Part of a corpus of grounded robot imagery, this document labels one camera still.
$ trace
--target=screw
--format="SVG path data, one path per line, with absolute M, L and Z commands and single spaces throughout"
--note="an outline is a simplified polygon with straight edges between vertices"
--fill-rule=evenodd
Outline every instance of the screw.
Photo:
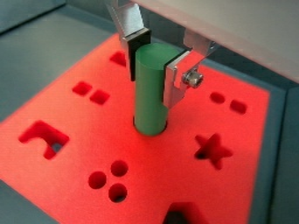
M 215 45 L 216 45 L 216 42 L 215 42 L 215 41 L 211 41 L 211 42 L 209 42 L 209 49 L 211 49 L 211 50 L 213 49 Z
M 181 81 L 191 88 L 197 88 L 203 81 L 203 75 L 197 73 L 196 69 L 192 69 L 188 73 L 184 74 Z

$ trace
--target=cutout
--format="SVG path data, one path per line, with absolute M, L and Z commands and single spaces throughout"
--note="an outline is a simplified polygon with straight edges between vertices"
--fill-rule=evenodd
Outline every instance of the cutout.
M 48 144 L 43 154 L 47 159 L 52 159 L 56 156 L 63 146 L 69 141 L 69 137 L 43 121 L 36 122 L 31 126 L 31 128 L 19 137 L 19 141 L 23 144 L 27 144 L 36 137 L 43 139 Z
M 172 203 L 163 224 L 208 224 L 192 202 Z
M 221 104 L 225 101 L 224 95 L 216 92 L 211 93 L 209 99 L 217 104 Z
M 107 175 L 101 171 L 95 171 L 88 177 L 88 186 L 92 189 L 101 188 L 107 183 Z
M 123 177 L 127 174 L 127 163 L 121 160 L 117 160 L 112 165 L 111 165 L 111 172 L 116 177 Z
M 127 57 L 124 52 L 116 52 L 111 58 L 113 62 L 116 62 L 121 67 L 127 66 Z
M 95 102 L 96 104 L 103 105 L 107 102 L 108 97 L 109 95 L 105 92 L 103 92 L 101 90 L 97 90 L 93 93 L 93 95 L 89 97 L 89 100 Z
M 77 95 L 84 96 L 89 92 L 91 89 L 92 89 L 92 86 L 87 82 L 81 81 L 73 87 L 72 92 Z
M 163 224 L 191 224 L 181 212 L 168 212 Z
M 113 184 L 108 189 L 108 197 L 112 202 L 119 203 L 127 198 L 127 188 L 121 184 Z
M 209 139 L 201 136 L 195 137 L 200 149 L 195 153 L 195 158 L 208 159 L 216 170 L 221 169 L 221 159 L 231 157 L 232 152 L 223 146 L 220 146 L 220 135 L 213 134 Z
M 245 103 L 233 100 L 229 104 L 229 109 L 244 115 L 247 113 L 248 106 Z

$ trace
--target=star-shaped hole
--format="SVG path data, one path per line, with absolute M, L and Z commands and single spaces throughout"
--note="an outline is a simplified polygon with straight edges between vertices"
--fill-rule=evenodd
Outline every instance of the star-shaped hole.
M 232 156 L 232 151 L 220 145 L 220 135 L 215 133 L 209 139 L 195 137 L 200 148 L 195 153 L 197 159 L 208 159 L 216 170 L 221 169 L 221 159 Z

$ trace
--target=metal bracket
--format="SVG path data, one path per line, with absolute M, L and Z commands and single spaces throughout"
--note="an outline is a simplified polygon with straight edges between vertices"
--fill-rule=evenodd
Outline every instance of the metal bracket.
M 119 40 L 125 50 L 131 81 L 136 79 L 136 49 L 151 43 L 151 31 L 144 27 L 139 6 L 125 1 L 105 0 L 109 15 L 116 24 Z
M 168 109 L 183 99 L 187 88 L 197 88 L 201 84 L 199 64 L 219 47 L 213 41 L 188 29 L 184 32 L 183 43 L 191 50 L 173 59 L 164 69 L 163 105 Z
M 127 69 L 131 81 L 136 79 L 136 50 L 151 43 L 151 31 L 144 22 L 136 3 L 125 0 L 105 0 L 109 15 L 116 24 L 119 40 L 125 50 Z M 169 109 L 184 97 L 188 87 L 197 88 L 203 76 L 197 72 L 201 60 L 216 50 L 217 44 L 199 33 L 185 30 L 183 43 L 191 48 L 165 65 L 163 105 Z

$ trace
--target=green cylinder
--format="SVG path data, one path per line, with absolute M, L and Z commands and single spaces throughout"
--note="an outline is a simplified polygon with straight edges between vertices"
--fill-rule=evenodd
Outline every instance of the green cylinder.
M 177 54 L 173 47 L 157 43 L 143 45 L 135 54 L 135 127 L 148 136 L 165 128 L 164 64 Z

